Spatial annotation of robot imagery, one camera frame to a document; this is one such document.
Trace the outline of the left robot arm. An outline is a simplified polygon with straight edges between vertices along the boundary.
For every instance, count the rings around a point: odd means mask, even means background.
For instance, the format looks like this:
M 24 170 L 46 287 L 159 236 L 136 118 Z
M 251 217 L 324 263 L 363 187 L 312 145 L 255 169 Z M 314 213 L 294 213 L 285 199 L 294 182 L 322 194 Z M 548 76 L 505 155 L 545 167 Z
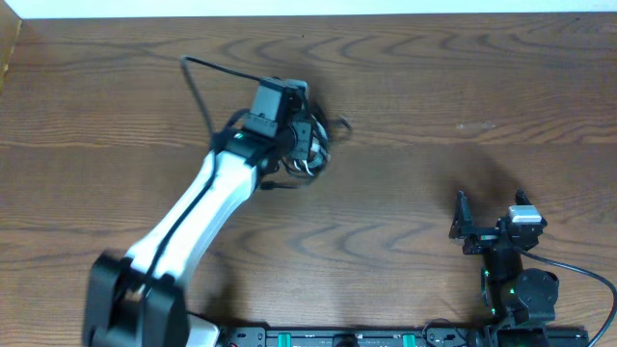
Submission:
M 185 291 L 201 258 L 233 212 L 266 175 L 305 167 L 314 178 L 328 156 L 328 125 L 310 108 L 271 121 L 249 110 L 212 136 L 189 188 L 122 258 L 103 253 L 88 285 L 85 346 L 214 346 L 220 328 L 191 313 Z

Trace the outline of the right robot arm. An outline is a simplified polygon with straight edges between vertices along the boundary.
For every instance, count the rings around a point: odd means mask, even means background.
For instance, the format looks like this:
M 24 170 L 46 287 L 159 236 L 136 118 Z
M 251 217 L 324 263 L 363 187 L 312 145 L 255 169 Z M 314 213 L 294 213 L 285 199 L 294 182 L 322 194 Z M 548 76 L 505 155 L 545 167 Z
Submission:
M 483 258 L 481 292 L 493 318 L 469 332 L 470 346 L 547 346 L 546 325 L 555 319 L 558 277 L 548 271 L 523 267 L 522 254 L 539 243 L 547 221 L 518 190 L 515 203 L 492 227 L 477 226 L 468 198 L 456 195 L 448 237 L 464 241 L 465 255 Z

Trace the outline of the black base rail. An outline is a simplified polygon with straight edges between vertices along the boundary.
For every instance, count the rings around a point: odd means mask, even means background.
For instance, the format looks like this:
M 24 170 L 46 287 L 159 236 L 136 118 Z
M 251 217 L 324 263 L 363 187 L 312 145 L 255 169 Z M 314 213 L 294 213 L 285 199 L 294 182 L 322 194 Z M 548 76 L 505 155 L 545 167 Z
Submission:
M 429 325 L 403 330 L 318 330 L 223 327 L 215 347 L 488 347 L 586 346 L 587 332 L 578 329 L 518 329 L 490 333 L 482 329 Z

